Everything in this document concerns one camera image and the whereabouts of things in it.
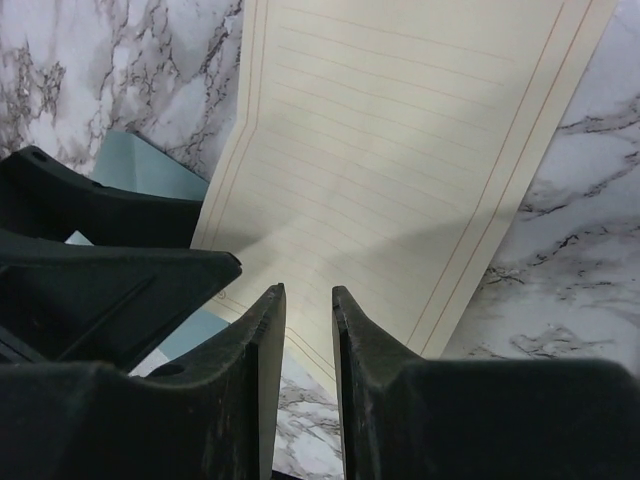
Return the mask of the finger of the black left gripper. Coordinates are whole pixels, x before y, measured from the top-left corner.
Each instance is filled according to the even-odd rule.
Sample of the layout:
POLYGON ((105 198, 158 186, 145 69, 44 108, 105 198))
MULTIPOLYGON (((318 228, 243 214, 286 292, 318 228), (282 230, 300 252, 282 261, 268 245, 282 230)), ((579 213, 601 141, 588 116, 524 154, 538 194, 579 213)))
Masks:
POLYGON ((227 252, 4 243, 1 360, 131 370, 241 272, 227 252))
POLYGON ((106 187, 29 146, 1 160, 1 228, 101 246, 188 246, 202 203, 106 187))

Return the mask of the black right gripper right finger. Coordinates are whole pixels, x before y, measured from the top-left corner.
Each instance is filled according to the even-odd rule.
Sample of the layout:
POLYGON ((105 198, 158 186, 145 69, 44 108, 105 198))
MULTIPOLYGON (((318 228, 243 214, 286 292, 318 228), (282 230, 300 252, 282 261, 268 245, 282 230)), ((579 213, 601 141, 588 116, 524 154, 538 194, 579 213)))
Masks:
POLYGON ((635 479, 639 382, 603 360, 426 360, 332 291, 349 479, 635 479))

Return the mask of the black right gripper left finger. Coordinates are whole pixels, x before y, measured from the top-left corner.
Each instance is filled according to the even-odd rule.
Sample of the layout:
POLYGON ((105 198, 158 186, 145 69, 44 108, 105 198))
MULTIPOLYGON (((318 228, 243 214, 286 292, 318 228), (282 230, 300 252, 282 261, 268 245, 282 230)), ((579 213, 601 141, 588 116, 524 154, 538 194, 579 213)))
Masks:
POLYGON ((5 479, 267 479, 286 294, 146 377, 104 362, 1 370, 5 479))

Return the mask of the light blue envelope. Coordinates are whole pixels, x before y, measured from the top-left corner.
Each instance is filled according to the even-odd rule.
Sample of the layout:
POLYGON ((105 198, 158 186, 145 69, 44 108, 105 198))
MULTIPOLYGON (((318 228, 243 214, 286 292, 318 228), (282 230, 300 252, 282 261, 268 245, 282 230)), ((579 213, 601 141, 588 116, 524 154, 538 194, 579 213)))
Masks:
MULTIPOLYGON (((106 133, 90 178, 136 193, 203 201, 208 182, 144 139, 110 130, 106 133)), ((189 352, 228 326, 205 308, 196 310, 131 372, 148 376, 157 367, 189 352)))

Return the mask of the cream lined letter paper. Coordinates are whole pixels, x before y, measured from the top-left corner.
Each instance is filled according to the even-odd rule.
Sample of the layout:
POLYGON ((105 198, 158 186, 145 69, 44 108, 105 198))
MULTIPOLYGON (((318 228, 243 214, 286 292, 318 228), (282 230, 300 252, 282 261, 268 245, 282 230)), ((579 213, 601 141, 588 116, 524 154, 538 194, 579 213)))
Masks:
POLYGON ((528 189, 612 1, 249 1, 237 114, 194 233, 287 291, 285 343, 336 388, 331 291, 438 357, 528 189))

